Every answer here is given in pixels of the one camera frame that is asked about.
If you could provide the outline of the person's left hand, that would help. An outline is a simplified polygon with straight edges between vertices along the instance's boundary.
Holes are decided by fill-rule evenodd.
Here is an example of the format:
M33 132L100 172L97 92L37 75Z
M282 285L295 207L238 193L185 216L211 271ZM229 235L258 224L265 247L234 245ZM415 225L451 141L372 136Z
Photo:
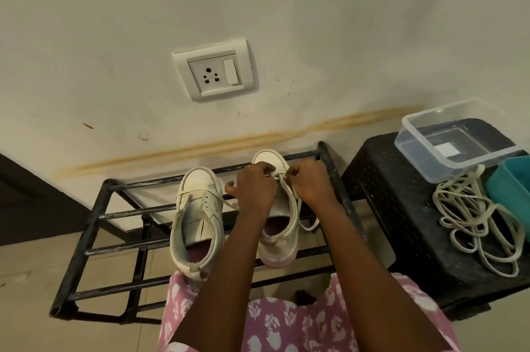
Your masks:
M264 224L274 204L278 184L269 176L275 166L260 161L238 171L235 185L238 197L238 209L241 215L255 218Z

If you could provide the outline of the person's right hand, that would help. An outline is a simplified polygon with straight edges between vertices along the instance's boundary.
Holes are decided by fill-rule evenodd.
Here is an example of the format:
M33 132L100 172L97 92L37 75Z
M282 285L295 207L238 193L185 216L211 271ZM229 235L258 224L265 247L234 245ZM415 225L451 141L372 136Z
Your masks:
M308 182L293 187L300 199L316 214L328 213L339 206L325 164L308 159Z

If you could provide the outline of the person's right forearm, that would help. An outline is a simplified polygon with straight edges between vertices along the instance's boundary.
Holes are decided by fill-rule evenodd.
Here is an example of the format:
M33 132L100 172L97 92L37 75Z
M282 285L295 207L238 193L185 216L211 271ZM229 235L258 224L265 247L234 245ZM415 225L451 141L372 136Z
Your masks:
M333 198L311 209L321 222L360 352L446 352L446 339L373 255Z

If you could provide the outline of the person's left forearm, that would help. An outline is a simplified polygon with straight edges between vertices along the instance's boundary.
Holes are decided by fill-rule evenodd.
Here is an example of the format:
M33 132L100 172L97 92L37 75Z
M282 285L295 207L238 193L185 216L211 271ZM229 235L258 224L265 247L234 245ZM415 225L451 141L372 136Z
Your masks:
M261 205L240 207L221 255L168 350L241 352L256 251L269 211Z

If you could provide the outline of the white sneaker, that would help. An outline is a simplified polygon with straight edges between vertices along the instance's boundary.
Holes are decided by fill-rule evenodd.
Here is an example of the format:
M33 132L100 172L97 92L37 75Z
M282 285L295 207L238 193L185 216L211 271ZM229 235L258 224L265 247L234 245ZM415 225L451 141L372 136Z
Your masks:
M275 167L289 166L281 154L274 150L261 150L253 158L252 163L260 161L272 164ZM285 268L296 258L298 251L298 228L287 238L276 238L275 241L265 238L264 230L269 234L282 230L289 219L285 217L267 219L260 236L257 254L261 262L268 268Z
M188 171L176 194L169 249L177 270L204 282L225 243L222 185L208 168Z

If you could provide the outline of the black plastic stool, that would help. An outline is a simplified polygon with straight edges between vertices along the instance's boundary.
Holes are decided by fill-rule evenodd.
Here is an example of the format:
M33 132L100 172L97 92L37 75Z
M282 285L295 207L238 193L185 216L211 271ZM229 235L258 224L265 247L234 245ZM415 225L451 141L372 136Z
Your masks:
M436 186L395 147L398 131L368 138L341 175L353 200L366 199L396 256L391 270L410 277L453 321L530 289L530 245L515 278L496 275L476 254L458 250L432 195Z

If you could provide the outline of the clear plastic container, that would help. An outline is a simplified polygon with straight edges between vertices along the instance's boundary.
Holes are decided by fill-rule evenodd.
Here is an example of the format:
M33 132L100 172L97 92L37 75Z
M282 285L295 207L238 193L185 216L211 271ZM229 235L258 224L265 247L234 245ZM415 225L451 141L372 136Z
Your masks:
M424 180L438 184L530 148L530 129L486 101L470 99L404 116L394 144Z

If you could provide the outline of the pink floral dress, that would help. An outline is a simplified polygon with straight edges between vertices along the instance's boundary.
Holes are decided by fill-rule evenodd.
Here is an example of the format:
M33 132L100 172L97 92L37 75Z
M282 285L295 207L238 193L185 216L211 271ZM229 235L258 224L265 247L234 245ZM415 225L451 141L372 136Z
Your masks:
M156 352L197 352L170 342L197 294L185 275L171 275ZM338 276L332 274L324 295L308 306L274 297L249 302L241 351L359 352Z

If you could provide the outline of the black metal shoe rack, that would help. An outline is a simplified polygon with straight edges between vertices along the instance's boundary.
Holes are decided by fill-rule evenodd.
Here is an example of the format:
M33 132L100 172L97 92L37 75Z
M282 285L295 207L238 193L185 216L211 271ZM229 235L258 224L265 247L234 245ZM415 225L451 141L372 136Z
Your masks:
M339 172L326 142L318 142L315 150L285 155L284 158L290 162L313 156L315 160L322 160L327 166L328 174L338 200L344 206L354 225L366 239L366 232L362 227L361 220L353 204L354 201L364 198L361 195L361 186L358 184L358 181L355 183L353 177L351 175L348 176L347 172L339 179ZM119 325L138 323L159 326L161 324L161 319L143 316L143 314L163 309L166 302L159 301L141 304L141 298L144 289L161 287L169 283L169 275L153 278L144 278L144 276L149 252L169 247L170 243L169 232L171 223L159 223L156 221L155 215L157 213L175 211L176 203L163 201L160 205L144 207L142 202L136 200L130 191L149 187L176 186L177 183L180 184L183 178L184 174L137 182L124 182L118 179L107 179L103 181L93 208L89 213L86 226L50 308L50 317L64 321L75 320ZM117 195L123 199L130 206L130 209L116 213L107 213L108 205L113 195ZM109 232L110 230L107 228L107 224L112 226L112 220L137 216L142 220L142 227L139 229L140 232L137 235L133 235L131 240L114 246L93 247L99 230L104 229ZM130 282L98 289L77 290L90 257L130 250L137 252L132 280ZM262 289L267 286L296 281L302 278L330 274L334 272L334 268L332 263L328 266L300 271L299 273L271 277L262 281L253 281L251 289ZM81 311L77 305L79 301L123 293L126 293L128 296L127 304L124 312L118 315L85 312Z

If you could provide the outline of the loose white shoelace bundle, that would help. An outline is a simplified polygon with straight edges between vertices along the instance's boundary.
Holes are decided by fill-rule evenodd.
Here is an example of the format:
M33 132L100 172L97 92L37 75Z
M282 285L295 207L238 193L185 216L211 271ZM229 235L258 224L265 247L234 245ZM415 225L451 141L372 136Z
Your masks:
M481 180L485 170L480 164L470 173L439 183L432 201L454 248L477 255L494 275L513 279L520 274L526 230L512 212L487 196Z

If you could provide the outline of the teal plastic container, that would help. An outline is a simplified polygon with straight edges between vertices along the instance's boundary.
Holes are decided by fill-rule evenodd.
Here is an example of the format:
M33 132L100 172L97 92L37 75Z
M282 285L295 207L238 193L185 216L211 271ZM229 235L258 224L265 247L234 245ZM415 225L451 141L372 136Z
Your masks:
M507 208L525 228L530 243L530 155L502 161L486 181L490 199Z

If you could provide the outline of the white wall socket plate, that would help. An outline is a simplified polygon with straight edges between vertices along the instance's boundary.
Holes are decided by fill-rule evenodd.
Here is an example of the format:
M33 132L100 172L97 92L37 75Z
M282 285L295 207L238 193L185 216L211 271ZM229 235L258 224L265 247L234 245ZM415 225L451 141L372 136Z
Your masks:
M255 90L255 72L246 39L171 54L176 73L194 102Z

